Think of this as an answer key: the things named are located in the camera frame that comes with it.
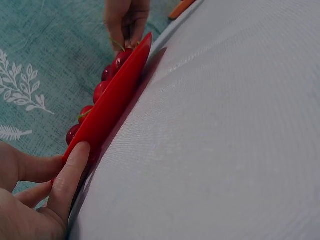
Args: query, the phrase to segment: cherry stem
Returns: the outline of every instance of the cherry stem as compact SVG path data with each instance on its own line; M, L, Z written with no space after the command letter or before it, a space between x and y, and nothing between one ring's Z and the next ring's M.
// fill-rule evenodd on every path
M87 111L86 113L81 114L80 116L78 116L78 119L81 119L81 118L87 116L90 112L91 112L91 109L89 111Z
M124 52L126 51L125 48L120 43L118 43L116 40L114 40L112 37L110 37L110 40L114 44L118 45L122 49L122 51L124 51Z

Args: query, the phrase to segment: white fabric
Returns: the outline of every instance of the white fabric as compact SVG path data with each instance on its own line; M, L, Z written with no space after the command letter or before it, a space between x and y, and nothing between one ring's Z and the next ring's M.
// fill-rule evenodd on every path
M167 47L70 238L320 239L320 1L206 0Z

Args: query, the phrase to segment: finger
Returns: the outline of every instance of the finger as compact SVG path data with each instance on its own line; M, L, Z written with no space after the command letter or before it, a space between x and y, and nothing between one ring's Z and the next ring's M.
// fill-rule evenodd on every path
M122 31L122 18L106 17L103 21L109 32L110 38L116 41L119 45L123 46L125 44L125 37ZM114 41L111 41L113 50L115 52L120 52L121 47Z
M43 199L49 196L51 188L52 184L50 182L41 183L33 188L17 193L15 198L27 207L33 209Z
M53 183L47 207L55 212L65 224L68 223L71 203L87 165L89 153L90 145L87 142L76 145L66 165Z
M134 23L133 33L131 37L131 46L135 47L141 41L147 24L147 18L137 19Z
M44 183L54 178L64 167L63 157L35 157L20 152L19 181Z
M0 188L12 192L18 181L44 183L63 168L61 156L35 157L0 142Z

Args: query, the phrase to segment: white leaf pattern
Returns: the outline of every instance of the white leaf pattern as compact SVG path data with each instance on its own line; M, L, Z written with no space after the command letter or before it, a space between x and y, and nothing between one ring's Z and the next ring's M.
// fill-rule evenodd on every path
M24 75L23 73L21 74L21 79L22 79L25 83L28 83L27 77L26 77L26 75Z
M12 97L16 98L16 99L22 99L23 96L20 93L14 93L12 94Z
M31 64L28 65L26 68L26 74L28 74L28 77L31 78L32 72L34 71L33 67Z
M37 81L33 86L32 86L32 93L37 91L38 88L40 87L40 81Z
M43 104L41 98L38 95L35 95L35 100L38 102L38 104Z
M35 106L29 105L29 106L26 107L25 110L26 110L27 112L29 112L29 111L31 111L31 110L33 110L33 109L35 109Z
M3 95L3 99L6 101L10 98L11 96L11 90L7 91L4 95Z
M38 70L35 70L31 75L31 80L36 79L38 76Z
M18 106L23 106L23 105L28 104L28 102L24 99L18 99L16 101L14 101L14 103L17 104Z
M10 97L6 102L12 103L14 100L17 100L15 97Z
M2 78L2 80L7 84L11 84L12 83L12 81L7 77Z
M32 134L32 130L21 131L13 126L0 125L0 139L4 141L17 141L22 136Z
M17 71L16 63L12 64L12 72L15 73Z
M40 88L40 81L31 84L31 81L38 77L38 70L34 70L31 64L26 68L26 74L21 73L22 65L16 65L15 62L11 65L11 70L8 69L9 61L7 54L0 49L0 94L3 94L3 99L7 103L14 102L18 106L26 106L26 111L34 109L42 109L50 114L54 113L45 107L45 96L33 93ZM17 77L20 76L22 82L17 82Z

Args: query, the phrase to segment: orange object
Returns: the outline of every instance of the orange object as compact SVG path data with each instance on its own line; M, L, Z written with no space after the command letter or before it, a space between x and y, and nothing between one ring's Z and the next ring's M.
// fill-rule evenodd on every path
M63 156L64 163L78 143L88 142L92 153L99 149L109 136L137 90L151 44L152 33L149 33L113 77L67 148Z
M169 18L177 19L185 10L187 10L196 0L182 0L178 6L171 12Z

